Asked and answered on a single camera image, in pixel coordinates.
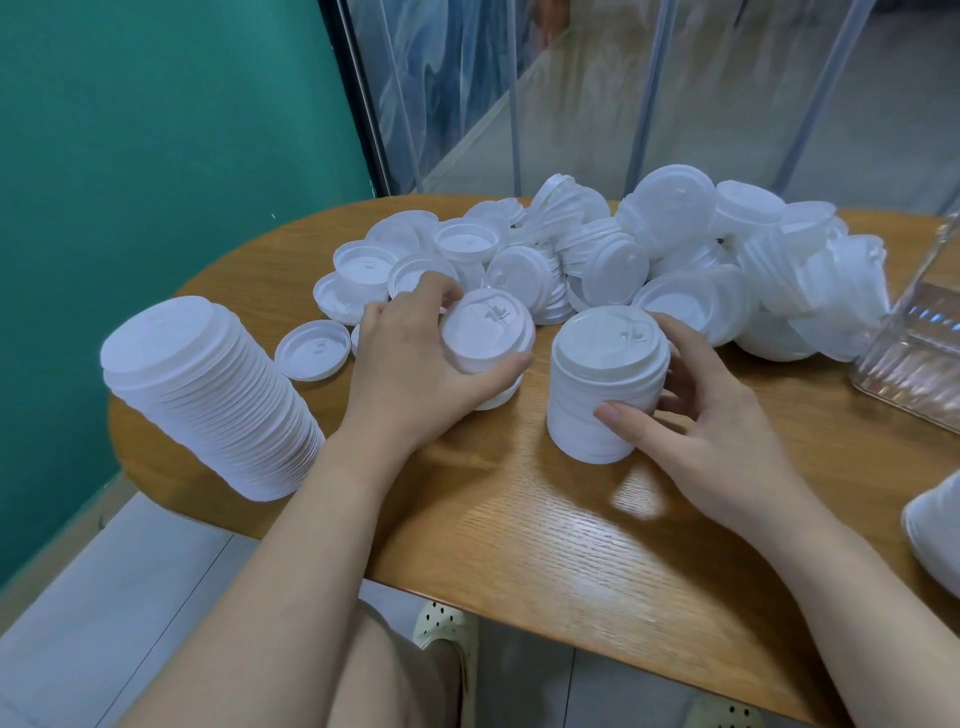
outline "teal wall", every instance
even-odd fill
[[[6,0],[0,105],[2,585],[117,470],[107,334],[371,186],[315,0]]]

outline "wooden table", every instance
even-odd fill
[[[272,353],[291,328],[321,318],[311,290],[338,245],[401,209],[445,219],[479,199],[331,209],[247,243],[180,293],[228,306]],[[938,225],[886,212],[843,217],[852,231],[886,239],[896,294]],[[407,465],[367,576],[803,721],[846,722],[793,599],[749,546],[699,515],[642,454],[591,466],[553,445],[544,418],[556,331],[538,329],[536,361],[507,405],[471,414]],[[925,574],[900,532],[903,505],[960,465],[956,436],[855,391],[847,367],[822,356],[775,364],[734,346],[722,354],[756,389],[820,497],[960,630],[960,602]],[[297,385],[326,433],[343,417],[351,366]],[[133,482],[188,518],[260,538],[286,502],[244,500],[116,399],[109,426]]]

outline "leg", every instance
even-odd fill
[[[459,694],[452,645],[421,651],[357,601],[327,728],[456,728]]]

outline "glass partition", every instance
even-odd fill
[[[850,5],[680,2],[641,174],[685,163],[769,186]]]
[[[943,212],[960,182],[960,7],[875,12],[785,196]]]

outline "finger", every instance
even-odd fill
[[[387,305],[381,301],[375,303],[368,303],[363,307],[363,318],[360,319],[360,343],[357,345],[357,350],[360,351],[360,347],[363,346],[363,343],[373,336],[373,330],[376,328],[377,322],[380,320],[380,314],[383,313],[383,309]]]
[[[429,311],[431,316],[436,315],[442,306],[460,301],[464,297],[464,289],[455,279],[436,271],[427,271],[420,276],[420,282],[413,292],[417,306]]]
[[[657,409],[661,412],[673,412],[675,415],[690,417],[690,403],[676,395],[669,393],[660,395],[657,401]]]
[[[723,360],[713,350],[707,339],[697,331],[672,316],[664,313],[650,313],[666,334],[667,339],[677,347],[686,369],[694,382],[703,387],[703,394],[712,397],[723,389],[736,383],[736,378],[727,369]]]
[[[464,375],[464,396],[470,409],[491,400],[513,386],[534,360],[532,354],[512,352],[491,369],[476,375]]]
[[[674,470],[688,445],[688,438],[664,427],[646,412],[622,401],[606,401],[593,416],[628,443],[646,452],[668,473]]]

